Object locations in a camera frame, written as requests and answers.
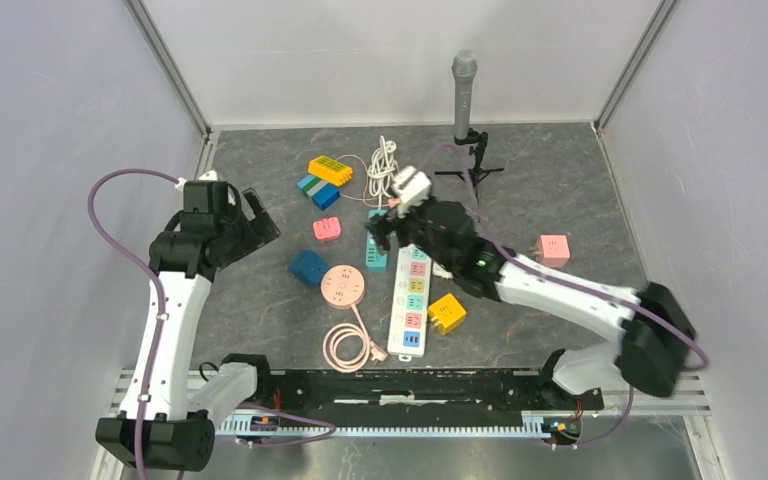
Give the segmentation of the pink round socket reel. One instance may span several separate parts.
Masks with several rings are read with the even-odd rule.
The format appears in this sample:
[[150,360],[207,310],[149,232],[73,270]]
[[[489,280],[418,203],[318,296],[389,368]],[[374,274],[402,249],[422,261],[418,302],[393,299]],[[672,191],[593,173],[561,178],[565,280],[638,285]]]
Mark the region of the pink round socket reel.
[[337,310],[356,308],[362,301],[366,282],[362,273],[351,265],[330,268],[322,278],[320,291],[325,302]]

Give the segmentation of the pink cube socket adapter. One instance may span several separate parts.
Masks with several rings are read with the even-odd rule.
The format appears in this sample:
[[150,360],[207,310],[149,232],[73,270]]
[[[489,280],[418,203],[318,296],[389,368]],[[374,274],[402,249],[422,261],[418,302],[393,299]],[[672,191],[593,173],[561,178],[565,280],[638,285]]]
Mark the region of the pink cube socket adapter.
[[561,269],[570,260],[568,237],[562,234],[540,235],[534,246],[536,261],[549,268]]

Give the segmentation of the white multicolour power strip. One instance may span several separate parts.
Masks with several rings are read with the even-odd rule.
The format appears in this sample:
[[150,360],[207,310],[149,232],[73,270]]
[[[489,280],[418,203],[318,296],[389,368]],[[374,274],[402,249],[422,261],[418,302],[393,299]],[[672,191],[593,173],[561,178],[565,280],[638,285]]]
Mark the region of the white multicolour power strip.
[[432,260],[410,244],[399,249],[386,350],[400,361],[426,350]]

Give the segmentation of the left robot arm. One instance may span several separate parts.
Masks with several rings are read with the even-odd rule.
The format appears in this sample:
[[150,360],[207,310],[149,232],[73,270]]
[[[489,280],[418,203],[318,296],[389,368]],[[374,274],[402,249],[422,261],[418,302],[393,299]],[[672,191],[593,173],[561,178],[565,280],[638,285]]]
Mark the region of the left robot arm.
[[117,414],[98,421],[97,442],[140,478],[151,470],[199,472],[216,431],[241,403],[274,394],[263,355],[229,354],[196,392],[188,389],[198,323],[216,274],[276,240],[280,231],[257,192],[226,181],[183,186],[183,207],[152,241],[150,297],[134,376]]

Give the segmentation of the yellow cube socket adapter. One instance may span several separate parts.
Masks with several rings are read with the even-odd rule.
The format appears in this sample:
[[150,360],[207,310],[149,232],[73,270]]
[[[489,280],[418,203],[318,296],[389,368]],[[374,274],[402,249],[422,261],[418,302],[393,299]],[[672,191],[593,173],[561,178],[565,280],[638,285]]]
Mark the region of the yellow cube socket adapter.
[[452,293],[447,293],[430,304],[428,316],[431,325],[441,335],[447,335],[465,320],[467,312]]

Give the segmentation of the white plug adapter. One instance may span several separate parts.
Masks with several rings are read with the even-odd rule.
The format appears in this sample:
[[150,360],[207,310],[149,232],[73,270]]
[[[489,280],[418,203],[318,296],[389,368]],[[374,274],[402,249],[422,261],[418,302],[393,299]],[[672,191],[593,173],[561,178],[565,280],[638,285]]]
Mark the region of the white plug adapter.
[[443,268],[440,264],[433,262],[432,263],[432,274],[438,278],[441,279],[452,279],[453,275],[447,271],[445,268]]

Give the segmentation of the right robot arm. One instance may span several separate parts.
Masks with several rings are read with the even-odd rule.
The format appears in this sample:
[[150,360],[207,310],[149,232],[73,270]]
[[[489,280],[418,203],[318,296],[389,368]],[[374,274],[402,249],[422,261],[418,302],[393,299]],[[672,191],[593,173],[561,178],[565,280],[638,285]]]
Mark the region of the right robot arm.
[[382,250],[392,239],[418,247],[476,298],[536,309],[603,338],[546,361],[537,392],[551,408],[594,388],[632,387],[669,398],[698,348],[696,331],[668,287],[611,286],[545,267],[482,237],[458,202],[431,199],[404,213],[391,209],[373,216],[366,229]]

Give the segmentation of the blue white cube adapter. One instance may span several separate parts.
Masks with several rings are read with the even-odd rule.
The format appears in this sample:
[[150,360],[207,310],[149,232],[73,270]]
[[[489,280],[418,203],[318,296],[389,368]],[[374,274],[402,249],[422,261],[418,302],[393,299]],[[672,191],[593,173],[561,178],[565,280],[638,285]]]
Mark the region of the blue white cube adapter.
[[319,286],[329,269],[328,263],[310,249],[301,250],[287,267],[296,279],[309,286]]

